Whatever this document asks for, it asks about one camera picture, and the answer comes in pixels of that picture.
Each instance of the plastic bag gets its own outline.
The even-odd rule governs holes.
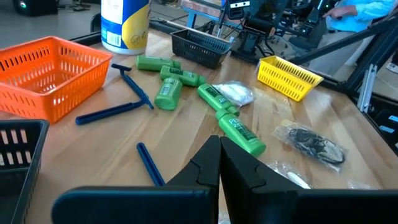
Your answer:
[[[337,172],[346,160],[342,147],[297,123],[283,120],[272,135]]]
[[[303,178],[299,174],[299,171],[289,164],[275,161],[273,163],[267,164],[267,166],[304,189],[313,188],[310,184],[308,184],[308,180]]]
[[[218,211],[218,224],[231,224],[228,212]]]
[[[367,184],[359,183],[357,181],[350,180],[348,181],[348,188],[349,189],[357,189],[357,190],[377,190],[374,187],[371,187]]]
[[[254,101],[253,91],[239,81],[228,81],[213,86],[238,108]]]

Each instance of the chair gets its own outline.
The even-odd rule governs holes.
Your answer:
[[[326,22],[320,21],[310,32],[309,37],[306,39],[304,37],[291,37],[289,42],[292,44],[293,50],[295,50],[299,55],[306,54],[319,45],[322,36],[327,30]]]

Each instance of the black crate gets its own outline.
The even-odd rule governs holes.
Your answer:
[[[177,31],[171,36],[175,55],[212,69],[219,66],[231,50],[230,43],[192,30]]]
[[[49,123],[0,121],[0,223],[25,223]]]

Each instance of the orange basket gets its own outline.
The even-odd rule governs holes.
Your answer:
[[[0,110],[57,122],[105,82],[112,54],[57,37],[0,50]]]

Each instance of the yellow plastic basket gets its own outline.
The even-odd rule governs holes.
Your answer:
[[[277,56],[260,59],[257,79],[295,101],[300,101],[323,80]]]

